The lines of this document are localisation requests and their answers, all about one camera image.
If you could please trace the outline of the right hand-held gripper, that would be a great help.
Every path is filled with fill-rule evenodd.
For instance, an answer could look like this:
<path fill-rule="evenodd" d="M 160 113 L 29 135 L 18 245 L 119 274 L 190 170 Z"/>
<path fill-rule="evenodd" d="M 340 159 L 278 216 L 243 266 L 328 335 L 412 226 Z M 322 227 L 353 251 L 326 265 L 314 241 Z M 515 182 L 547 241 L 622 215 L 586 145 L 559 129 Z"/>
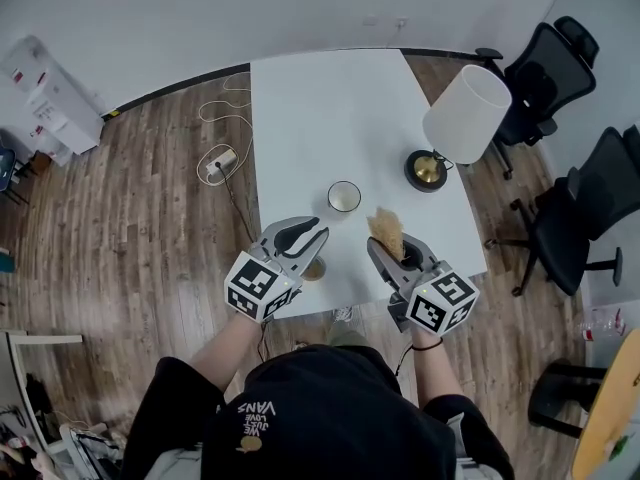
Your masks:
<path fill-rule="evenodd" d="M 447 262 L 437 262 L 423 241 L 403 235 L 404 257 L 397 259 L 377 239 L 367 239 L 367 252 L 382 280 L 395 293 L 387 309 L 401 332 L 411 324 L 438 337 L 463 323 L 473 310 L 479 290 Z M 414 280 L 409 270 L 420 270 Z"/>

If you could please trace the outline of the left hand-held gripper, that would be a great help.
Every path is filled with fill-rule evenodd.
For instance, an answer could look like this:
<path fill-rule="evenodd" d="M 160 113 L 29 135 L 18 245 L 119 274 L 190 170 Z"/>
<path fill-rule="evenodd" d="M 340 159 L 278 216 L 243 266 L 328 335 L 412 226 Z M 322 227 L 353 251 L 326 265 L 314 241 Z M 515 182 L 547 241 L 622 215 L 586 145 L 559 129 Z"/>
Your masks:
<path fill-rule="evenodd" d="M 301 293 L 301 274 L 314 262 L 329 238 L 318 231 L 296 254 L 296 241 L 319 223 L 315 216 L 297 216 L 269 225 L 259 241 L 241 252 L 224 280 L 227 305 L 254 322 L 269 321 Z"/>

